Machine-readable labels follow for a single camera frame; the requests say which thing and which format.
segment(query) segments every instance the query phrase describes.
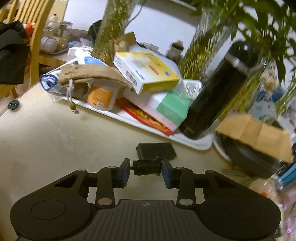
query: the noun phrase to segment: red logo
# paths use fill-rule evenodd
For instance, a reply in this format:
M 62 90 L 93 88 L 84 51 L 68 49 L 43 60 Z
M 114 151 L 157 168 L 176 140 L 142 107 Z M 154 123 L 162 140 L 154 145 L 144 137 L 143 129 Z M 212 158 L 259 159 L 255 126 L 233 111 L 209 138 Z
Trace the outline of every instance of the red logo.
M 157 74 L 157 75 L 159 75 L 159 73 L 156 71 L 156 69 L 155 68 L 153 68 L 151 65 L 149 65 L 149 67 Z

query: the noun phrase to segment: wooden bead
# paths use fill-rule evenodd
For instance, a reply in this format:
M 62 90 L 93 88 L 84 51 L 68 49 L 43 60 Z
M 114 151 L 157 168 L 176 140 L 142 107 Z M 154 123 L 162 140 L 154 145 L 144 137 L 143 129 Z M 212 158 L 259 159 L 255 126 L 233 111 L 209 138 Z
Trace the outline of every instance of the wooden bead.
M 72 104 L 70 105 L 70 109 L 71 109 L 71 110 L 75 110 L 75 109 L 76 109 L 76 105 L 75 105 L 75 103 L 72 103 Z

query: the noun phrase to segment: jar label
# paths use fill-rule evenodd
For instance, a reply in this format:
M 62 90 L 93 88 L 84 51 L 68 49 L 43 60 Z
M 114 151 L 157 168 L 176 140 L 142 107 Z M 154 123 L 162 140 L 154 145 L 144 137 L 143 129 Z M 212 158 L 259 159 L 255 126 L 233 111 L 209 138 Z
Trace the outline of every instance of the jar label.
M 87 96 L 87 102 L 102 108 L 108 108 L 113 91 L 91 86 Z

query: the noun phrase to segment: black thermos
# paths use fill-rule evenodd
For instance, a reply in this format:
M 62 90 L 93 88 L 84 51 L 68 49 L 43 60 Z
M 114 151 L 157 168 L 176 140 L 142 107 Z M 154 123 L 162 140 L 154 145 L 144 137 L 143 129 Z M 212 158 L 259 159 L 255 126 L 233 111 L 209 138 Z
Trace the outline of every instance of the black thermos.
M 190 106 L 179 127 L 181 132 L 188 138 L 198 138 L 237 94 L 257 61 L 253 47 L 243 41 L 235 42 Z

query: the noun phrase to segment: white wall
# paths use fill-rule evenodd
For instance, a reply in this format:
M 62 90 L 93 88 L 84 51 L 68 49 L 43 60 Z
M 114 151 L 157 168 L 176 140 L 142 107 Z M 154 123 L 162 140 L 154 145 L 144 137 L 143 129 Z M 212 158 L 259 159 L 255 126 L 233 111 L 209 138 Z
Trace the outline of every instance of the white wall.
M 73 22 L 73 28 L 88 30 L 93 22 L 102 19 L 106 4 L 107 0 L 69 0 L 64 21 Z M 131 17 L 136 15 L 139 9 L 140 5 L 138 4 Z M 180 39 L 183 41 L 184 54 L 198 24 L 198 18 L 190 16 L 190 13 L 191 10 L 168 0 L 147 0 L 141 13 L 130 23 L 126 32 L 133 31 L 138 42 L 152 43 L 158 46 L 159 51 L 163 54 L 168 50 L 171 42 Z M 242 35 L 238 34 L 236 39 L 241 38 Z M 213 59 L 207 72 L 218 66 L 230 45 L 229 38 Z M 289 73 L 292 65 L 287 61 L 285 64 L 286 79 L 289 81 L 292 75 Z

